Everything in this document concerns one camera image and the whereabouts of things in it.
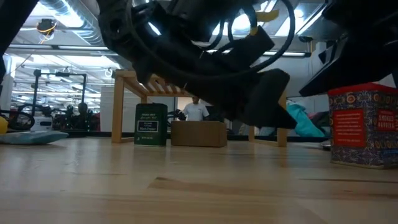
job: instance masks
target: ceiling duct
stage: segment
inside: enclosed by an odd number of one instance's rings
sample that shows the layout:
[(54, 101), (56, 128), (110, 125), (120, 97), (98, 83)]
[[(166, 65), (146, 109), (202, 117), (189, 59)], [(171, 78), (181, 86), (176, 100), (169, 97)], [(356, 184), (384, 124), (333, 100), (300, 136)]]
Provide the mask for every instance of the ceiling duct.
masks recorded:
[[(88, 44), (104, 46), (97, 18), (80, 0), (40, 0), (40, 3), (61, 23), (76, 28), (73, 32)], [(109, 58), (123, 68), (131, 67), (131, 63), (120, 56)]]

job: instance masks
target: person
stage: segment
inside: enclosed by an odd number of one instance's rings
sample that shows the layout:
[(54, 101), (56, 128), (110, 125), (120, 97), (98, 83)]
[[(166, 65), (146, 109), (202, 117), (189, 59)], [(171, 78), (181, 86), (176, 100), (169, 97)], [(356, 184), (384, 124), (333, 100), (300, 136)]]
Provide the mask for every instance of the person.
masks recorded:
[(192, 97), (192, 103), (185, 106), (183, 113), (187, 116), (187, 121), (203, 121), (203, 118), (209, 117), (206, 106), (199, 103), (199, 98)]

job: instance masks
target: wooden tabletop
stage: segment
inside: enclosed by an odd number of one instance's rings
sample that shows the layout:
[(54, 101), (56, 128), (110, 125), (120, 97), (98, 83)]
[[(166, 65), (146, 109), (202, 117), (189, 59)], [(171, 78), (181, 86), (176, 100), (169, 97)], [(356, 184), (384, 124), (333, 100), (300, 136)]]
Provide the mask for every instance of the wooden tabletop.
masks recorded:
[(248, 142), (0, 146), (0, 223), (397, 223), (398, 171)]

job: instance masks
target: silver duct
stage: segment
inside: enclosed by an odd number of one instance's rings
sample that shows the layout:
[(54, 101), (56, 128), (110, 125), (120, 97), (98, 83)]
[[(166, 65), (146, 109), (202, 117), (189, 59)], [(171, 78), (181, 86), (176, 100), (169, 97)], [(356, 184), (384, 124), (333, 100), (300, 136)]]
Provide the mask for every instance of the silver duct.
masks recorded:
[[(81, 0), (40, 0), (40, 3), (56, 17), (70, 16), (70, 10), (74, 11), (84, 24), (73, 32), (90, 45), (104, 45), (97, 18)], [(120, 56), (110, 58), (120, 64), (122, 68), (131, 67), (131, 63)]]

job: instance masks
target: teal fabric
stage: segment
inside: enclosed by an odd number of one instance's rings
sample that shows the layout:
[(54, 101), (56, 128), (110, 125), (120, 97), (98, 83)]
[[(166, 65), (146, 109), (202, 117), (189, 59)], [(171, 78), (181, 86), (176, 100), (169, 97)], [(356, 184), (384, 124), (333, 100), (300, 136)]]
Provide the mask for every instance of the teal fabric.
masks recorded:
[(60, 131), (31, 131), (0, 135), (0, 144), (43, 145), (69, 136)]
[(294, 131), (301, 137), (325, 137), (324, 133), (319, 130), (305, 113), (302, 105), (287, 105), (287, 112), (297, 121)]

